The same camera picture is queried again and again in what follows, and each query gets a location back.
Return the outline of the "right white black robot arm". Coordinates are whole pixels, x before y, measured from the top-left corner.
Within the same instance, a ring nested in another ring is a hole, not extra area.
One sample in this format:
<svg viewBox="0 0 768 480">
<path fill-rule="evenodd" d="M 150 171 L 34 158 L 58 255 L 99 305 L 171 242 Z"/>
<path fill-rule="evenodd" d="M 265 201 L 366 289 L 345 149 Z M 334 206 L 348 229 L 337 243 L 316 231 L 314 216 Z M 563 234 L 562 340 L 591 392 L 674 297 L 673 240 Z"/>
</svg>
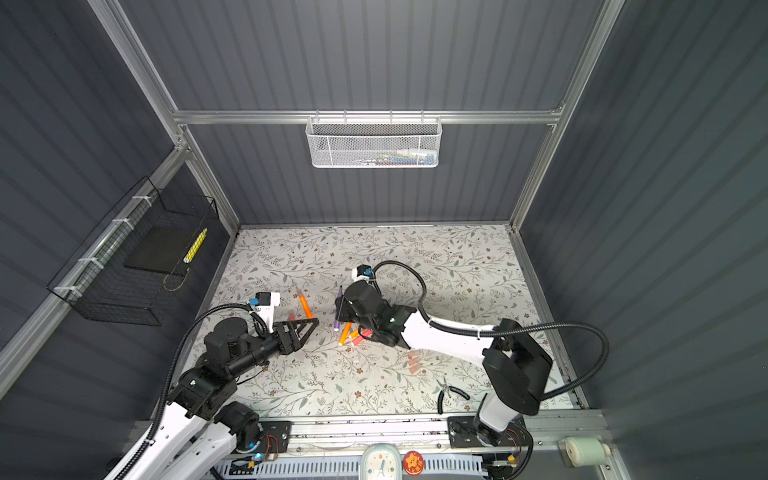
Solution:
<svg viewBox="0 0 768 480">
<path fill-rule="evenodd" d="M 345 290 L 340 310 L 349 321 L 368 330 L 371 341 L 433 351 L 480 368 L 490 390 L 470 431 L 481 445 L 498 445 L 511 422 L 539 413 L 553 360 L 531 335 L 509 333 L 519 323 L 503 319 L 495 326 L 471 328 L 442 319 L 427 320 L 415 307 L 389 303 L 364 280 Z"/>
</svg>

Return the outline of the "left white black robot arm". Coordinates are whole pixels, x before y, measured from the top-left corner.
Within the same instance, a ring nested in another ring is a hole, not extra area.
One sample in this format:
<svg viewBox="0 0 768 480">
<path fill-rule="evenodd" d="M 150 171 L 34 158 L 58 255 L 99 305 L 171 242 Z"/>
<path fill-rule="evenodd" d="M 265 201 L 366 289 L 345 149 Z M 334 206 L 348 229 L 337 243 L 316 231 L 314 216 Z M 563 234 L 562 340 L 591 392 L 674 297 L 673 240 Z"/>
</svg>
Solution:
<svg viewBox="0 0 768 480">
<path fill-rule="evenodd" d="M 200 364 L 166 392 L 146 433 L 106 475 L 108 479 L 194 479 L 234 450 L 277 453 L 259 415 L 234 401 L 239 378 L 278 355 L 299 351 L 318 327 L 316 318 L 278 322 L 264 336 L 249 333 L 238 317 L 206 335 Z"/>
</svg>

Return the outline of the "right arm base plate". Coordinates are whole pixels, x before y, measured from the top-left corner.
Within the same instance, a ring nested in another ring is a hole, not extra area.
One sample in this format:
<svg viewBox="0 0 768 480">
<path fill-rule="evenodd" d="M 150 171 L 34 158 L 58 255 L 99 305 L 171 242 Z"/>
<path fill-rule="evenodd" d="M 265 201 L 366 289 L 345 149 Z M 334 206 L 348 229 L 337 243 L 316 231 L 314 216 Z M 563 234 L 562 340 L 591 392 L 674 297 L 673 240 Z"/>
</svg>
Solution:
<svg viewBox="0 0 768 480">
<path fill-rule="evenodd" d="M 522 417 L 511 421 L 502 432 L 481 424 L 474 416 L 455 415 L 446 419 L 452 448 L 525 448 L 533 444 Z"/>
</svg>

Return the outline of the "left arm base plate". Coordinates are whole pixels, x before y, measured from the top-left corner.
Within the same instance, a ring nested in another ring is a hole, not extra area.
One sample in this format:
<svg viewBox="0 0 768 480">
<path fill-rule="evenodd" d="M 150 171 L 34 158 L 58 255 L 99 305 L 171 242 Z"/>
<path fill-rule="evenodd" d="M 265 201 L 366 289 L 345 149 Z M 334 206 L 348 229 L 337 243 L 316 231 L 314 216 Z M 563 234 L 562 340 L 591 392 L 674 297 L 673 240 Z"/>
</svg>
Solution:
<svg viewBox="0 0 768 480">
<path fill-rule="evenodd" d="M 238 453 L 277 455 L 287 451 L 293 423 L 289 421 L 251 422 L 237 434 Z"/>
</svg>

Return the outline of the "purple marker pen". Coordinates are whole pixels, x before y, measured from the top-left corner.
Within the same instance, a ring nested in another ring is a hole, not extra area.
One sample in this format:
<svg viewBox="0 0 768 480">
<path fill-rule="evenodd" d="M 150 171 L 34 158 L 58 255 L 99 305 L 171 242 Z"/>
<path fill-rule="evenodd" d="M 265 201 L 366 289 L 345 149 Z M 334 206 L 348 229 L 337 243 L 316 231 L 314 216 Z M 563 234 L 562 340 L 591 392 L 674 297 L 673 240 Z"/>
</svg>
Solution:
<svg viewBox="0 0 768 480">
<path fill-rule="evenodd" d="M 336 332 L 339 332 L 341 330 L 341 308 L 343 305 L 343 298 L 344 298 L 344 289 L 342 286 L 338 288 L 338 292 L 336 295 L 336 299 L 334 302 L 335 305 L 335 313 L 334 313 L 334 321 L 333 321 L 333 329 Z"/>
</svg>

